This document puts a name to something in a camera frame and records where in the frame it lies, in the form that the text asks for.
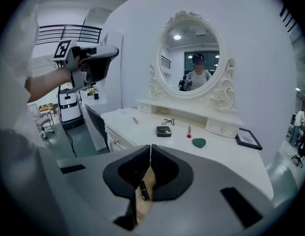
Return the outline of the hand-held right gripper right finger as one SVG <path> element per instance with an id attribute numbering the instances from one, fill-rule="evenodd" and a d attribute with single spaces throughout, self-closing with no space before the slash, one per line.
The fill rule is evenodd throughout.
<path id="1" fill-rule="evenodd" d="M 269 198 L 221 163 L 152 145 L 153 205 L 141 236 L 230 236 L 272 211 Z"/>

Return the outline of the black picture frame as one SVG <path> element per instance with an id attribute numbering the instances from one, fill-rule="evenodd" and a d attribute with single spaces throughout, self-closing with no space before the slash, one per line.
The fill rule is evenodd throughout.
<path id="1" fill-rule="evenodd" d="M 243 147 L 262 150 L 263 147 L 250 130 L 239 128 L 236 135 L 237 144 Z"/>

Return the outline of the person's grey top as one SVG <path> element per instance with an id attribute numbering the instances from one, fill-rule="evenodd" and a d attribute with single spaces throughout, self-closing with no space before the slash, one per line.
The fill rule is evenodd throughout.
<path id="1" fill-rule="evenodd" d="M 0 182 L 12 205 L 12 232 L 67 236 L 63 215 L 44 170 L 51 160 L 28 107 L 26 80 L 32 75 L 37 42 L 38 0 L 23 0 L 0 38 Z"/>

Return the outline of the black office chair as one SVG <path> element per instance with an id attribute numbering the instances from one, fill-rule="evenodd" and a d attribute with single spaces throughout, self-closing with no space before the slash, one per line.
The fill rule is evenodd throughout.
<path id="1" fill-rule="evenodd" d="M 296 166 L 301 166 L 301 168 L 304 166 L 302 159 L 305 157 L 305 135 L 303 136 L 301 143 L 298 146 L 297 154 L 295 154 L 291 159 L 296 159 L 297 164 Z"/>

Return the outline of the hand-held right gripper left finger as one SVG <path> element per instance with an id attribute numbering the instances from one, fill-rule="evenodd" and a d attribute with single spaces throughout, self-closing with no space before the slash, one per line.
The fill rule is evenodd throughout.
<path id="1" fill-rule="evenodd" d="M 69 158 L 58 165 L 78 195 L 111 224 L 137 226 L 136 189 L 150 166 L 149 145 L 101 155 Z"/>

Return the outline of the potted flowers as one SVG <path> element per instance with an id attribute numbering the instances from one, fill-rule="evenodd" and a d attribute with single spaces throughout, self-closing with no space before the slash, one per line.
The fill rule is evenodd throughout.
<path id="1" fill-rule="evenodd" d="M 87 89 L 87 97 L 88 97 L 88 99 L 98 100 L 99 99 L 99 95 L 98 95 L 97 87 L 92 86 L 92 87 L 88 88 Z"/>

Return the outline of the oval white-framed mirror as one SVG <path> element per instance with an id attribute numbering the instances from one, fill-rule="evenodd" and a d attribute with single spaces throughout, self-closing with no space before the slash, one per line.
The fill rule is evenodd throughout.
<path id="1" fill-rule="evenodd" d="M 210 20 L 181 10 L 166 23 L 151 64 L 150 99 L 201 100 L 220 112 L 235 110 L 234 60 Z"/>

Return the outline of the black metal railing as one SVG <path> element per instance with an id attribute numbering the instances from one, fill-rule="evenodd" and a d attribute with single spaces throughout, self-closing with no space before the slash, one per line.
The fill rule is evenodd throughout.
<path id="1" fill-rule="evenodd" d="M 47 25 L 39 27 L 37 45 L 74 39 L 76 42 L 98 44 L 102 28 L 84 25 Z"/>

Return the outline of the black square compact case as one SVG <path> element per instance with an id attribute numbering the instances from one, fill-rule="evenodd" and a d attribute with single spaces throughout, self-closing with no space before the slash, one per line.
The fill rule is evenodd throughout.
<path id="1" fill-rule="evenodd" d="M 156 136 L 157 137 L 171 137 L 172 136 L 172 131 L 171 128 L 169 126 L 157 126 L 156 127 Z"/>

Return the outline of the black tube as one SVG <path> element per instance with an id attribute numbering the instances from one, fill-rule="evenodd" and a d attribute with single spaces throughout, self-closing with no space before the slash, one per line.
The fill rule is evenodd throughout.
<path id="1" fill-rule="evenodd" d="M 141 194 L 142 194 L 143 200 L 144 201 L 149 201 L 150 197 L 149 197 L 149 194 L 148 194 L 145 182 L 141 181 L 139 186 L 140 186 L 140 190 L 141 190 Z"/>

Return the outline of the person's left forearm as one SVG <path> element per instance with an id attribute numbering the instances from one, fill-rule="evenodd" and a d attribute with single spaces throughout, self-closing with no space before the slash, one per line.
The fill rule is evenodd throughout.
<path id="1" fill-rule="evenodd" d="M 30 93 L 28 103 L 41 99 L 57 87 L 69 82 L 71 82 L 71 73 L 66 67 L 38 77 L 29 77 L 25 83 L 25 89 Z"/>

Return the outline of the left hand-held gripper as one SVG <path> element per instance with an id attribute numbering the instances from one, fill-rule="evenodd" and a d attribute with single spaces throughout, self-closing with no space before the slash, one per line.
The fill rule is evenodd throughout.
<path id="1" fill-rule="evenodd" d="M 71 74 L 72 88 L 61 93 L 75 93 L 95 85 L 106 78 L 110 63 L 119 55 L 115 46 L 81 48 L 75 40 L 61 40 L 55 50 L 53 61 L 65 66 Z"/>

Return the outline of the white mobile robot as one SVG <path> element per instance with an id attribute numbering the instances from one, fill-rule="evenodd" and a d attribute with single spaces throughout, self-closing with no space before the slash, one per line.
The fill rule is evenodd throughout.
<path id="1" fill-rule="evenodd" d="M 76 93 L 69 91 L 69 88 L 64 88 L 58 92 L 60 120 L 64 129 L 71 129 L 84 123 L 79 98 Z"/>

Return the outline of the white ornate vanity table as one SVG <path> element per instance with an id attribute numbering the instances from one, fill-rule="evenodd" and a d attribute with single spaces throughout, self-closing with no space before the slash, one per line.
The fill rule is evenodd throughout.
<path id="1" fill-rule="evenodd" d="M 207 131 L 205 118 L 157 107 L 152 108 L 150 113 L 142 112 L 142 109 L 142 106 L 138 106 L 101 114 L 112 152 L 151 144 L 188 152 L 225 165 L 257 187 L 269 200 L 273 199 L 273 187 L 257 150 L 238 145 L 234 138 L 222 137 Z M 171 128 L 172 136 L 157 137 L 155 129 L 162 126 L 165 118 L 175 119 L 175 125 L 165 125 Z M 187 137 L 189 126 L 191 139 Z M 203 138 L 207 143 L 203 148 L 197 148 L 192 144 L 194 138 Z"/>

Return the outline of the white chair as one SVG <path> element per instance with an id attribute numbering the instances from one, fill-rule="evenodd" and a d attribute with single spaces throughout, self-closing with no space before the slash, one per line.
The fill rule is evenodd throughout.
<path id="1" fill-rule="evenodd" d="M 40 136 L 47 140 L 47 133 L 54 134 L 54 130 L 51 127 L 44 127 L 44 124 L 51 124 L 51 121 L 53 120 L 48 116 L 44 116 L 36 104 L 30 104 L 29 109 L 39 130 Z"/>

